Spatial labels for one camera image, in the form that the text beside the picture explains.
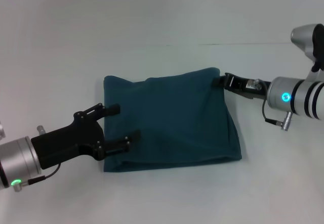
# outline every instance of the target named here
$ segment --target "black bracket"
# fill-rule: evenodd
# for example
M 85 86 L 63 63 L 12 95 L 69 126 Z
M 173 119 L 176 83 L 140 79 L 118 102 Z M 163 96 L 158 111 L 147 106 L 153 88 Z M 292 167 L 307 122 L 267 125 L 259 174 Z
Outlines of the black bracket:
M 71 125 L 32 138 L 42 169 L 57 165 L 80 155 L 100 161 L 107 156 L 127 152 L 132 142 L 140 138 L 140 131 L 130 132 L 120 139 L 106 141 L 98 119 L 120 113 L 119 104 L 105 107 L 97 104 L 78 111 Z
M 241 95 L 248 99 L 258 98 L 264 99 L 266 97 L 266 90 L 263 87 L 256 89 L 253 86 L 252 79 L 247 79 L 235 76 L 231 73 L 225 73 L 225 76 L 215 78 L 212 82 L 212 87 L 223 87 L 224 89 Z M 270 86 L 270 82 L 265 81 L 266 85 Z

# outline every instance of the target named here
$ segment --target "cable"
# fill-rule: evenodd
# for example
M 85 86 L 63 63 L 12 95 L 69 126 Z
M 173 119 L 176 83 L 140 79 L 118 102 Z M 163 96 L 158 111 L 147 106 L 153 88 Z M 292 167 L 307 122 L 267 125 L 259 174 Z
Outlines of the cable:
M 53 176 L 54 174 L 56 174 L 57 171 L 60 169 L 60 167 L 61 167 L 61 163 L 59 163 L 59 165 L 57 165 L 57 168 L 55 169 L 54 172 L 52 172 L 52 173 L 51 173 L 50 175 L 48 175 L 48 176 L 45 176 L 45 178 L 48 179 L 49 177 L 51 177 L 51 176 Z
M 270 124 L 274 124 L 274 125 L 281 126 L 281 124 L 282 124 L 281 121 L 278 121 L 278 120 L 275 120 L 275 119 L 268 119 L 265 116 L 264 106 L 265 106 L 265 102 L 267 101 L 268 86 L 267 86 L 267 84 L 264 81 L 262 81 L 260 79 L 259 79 L 259 83 L 261 83 L 261 85 L 262 85 L 262 87 L 264 88 L 264 91 L 265 91 L 265 97 L 264 97 L 263 104 L 262 104 L 262 115 L 263 115 L 263 118 L 264 118 L 265 122 L 270 123 Z
M 28 182 L 28 185 L 33 185 L 33 184 L 36 184 L 36 183 L 38 183 L 38 182 L 40 182 L 40 181 L 43 181 L 43 180 L 48 179 L 49 177 L 51 177 L 51 176 L 53 176 L 54 174 L 56 174 L 57 171 L 60 169 L 60 167 L 61 167 L 61 163 L 59 163 L 59 165 L 57 166 L 57 168 L 55 169 L 55 171 L 52 172 L 50 175 L 48 175 L 48 176 L 43 175 L 43 176 L 40 176 L 40 177 L 35 177 L 35 178 L 31 178 L 31 179 L 29 179 L 29 180 L 27 181 L 27 182 Z

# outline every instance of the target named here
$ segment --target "white table surface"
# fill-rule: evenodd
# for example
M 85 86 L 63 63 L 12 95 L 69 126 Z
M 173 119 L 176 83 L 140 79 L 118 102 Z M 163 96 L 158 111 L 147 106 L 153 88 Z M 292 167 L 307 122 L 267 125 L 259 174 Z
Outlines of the white table surface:
M 39 124 L 70 124 L 103 102 L 106 75 L 139 81 L 218 67 L 305 78 L 311 62 L 290 32 L 324 23 L 323 2 L 0 0 L 2 143 L 36 136 Z M 324 223 L 323 123 L 294 115 L 282 132 L 264 122 L 262 101 L 225 93 L 241 161 L 103 173 L 102 162 L 77 157 L 21 193 L 2 190 L 0 223 Z

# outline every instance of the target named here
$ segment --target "dark green fabric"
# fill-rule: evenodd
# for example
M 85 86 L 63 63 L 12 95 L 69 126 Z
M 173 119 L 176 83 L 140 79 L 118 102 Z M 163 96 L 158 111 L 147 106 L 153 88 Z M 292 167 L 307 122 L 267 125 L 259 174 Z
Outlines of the dark green fabric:
M 219 69 L 130 82 L 104 80 L 105 105 L 120 115 L 105 118 L 107 140 L 137 129 L 141 140 L 130 152 L 105 159 L 104 171 L 124 172 L 240 160 L 237 131 L 222 88 L 211 88 Z

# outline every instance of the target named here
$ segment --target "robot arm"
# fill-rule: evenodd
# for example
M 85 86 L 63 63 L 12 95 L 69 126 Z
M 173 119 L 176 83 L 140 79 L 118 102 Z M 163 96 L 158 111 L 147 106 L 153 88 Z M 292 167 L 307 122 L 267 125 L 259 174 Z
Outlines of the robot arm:
M 295 28 L 291 41 L 313 61 L 306 79 L 277 77 L 272 82 L 247 79 L 226 73 L 215 79 L 213 86 L 221 86 L 241 96 L 267 100 L 273 109 L 285 111 L 283 122 L 267 119 L 265 121 L 289 129 L 293 114 L 314 119 L 324 119 L 324 26 L 311 24 Z
M 247 79 L 226 73 L 213 81 L 212 86 L 223 87 L 249 99 L 263 99 L 262 113 L 265 121 L 288 130 L 293 114 L 324 119 L 324 26 L 306 25 L 295 28 L 291 41 L 313 61 L 306 79 L 277 77 L 272 82 Z M 276 110 L 285 111 L 281 122 L 268 119 L 264 113 L 265 102 Z M 54 165 L 59 165 L 79 155 L 89 155 L 103 160 L 113 154 L 129 150 L 129 144 L 140 137 L 139 131 L 113 141 L 105 141 L 97 120 L 119 113 L 119 105 L 105 108 L 98 104 L 86 111 L 76 112 L 71 125 L 45 133 L 38 127 L 40 136 L 21 138 L 0 145 L 0 189 L 37 183 L 52 176 L 32 178 Z M 5 137 L 0 125 L 0 140 Z
M 24 137 L 0 145 L 0 189 L 13 186 L 19 192 L 23 186 L 35 184 L 52 176 L 32 178 L 46 169 L 80 155 L 100 161 L 105 157 L 127 152 L 130 143 L 140 137 L 139 131 L 120 139 L 106 141 L 98 119 L 119 114 L 118 104 L 105 108 L 98 104 L 74 114 L 71 125 L 45 133 L 39 126 L 40 136 Z M 1 138 L 5 137 L 2 127 Z

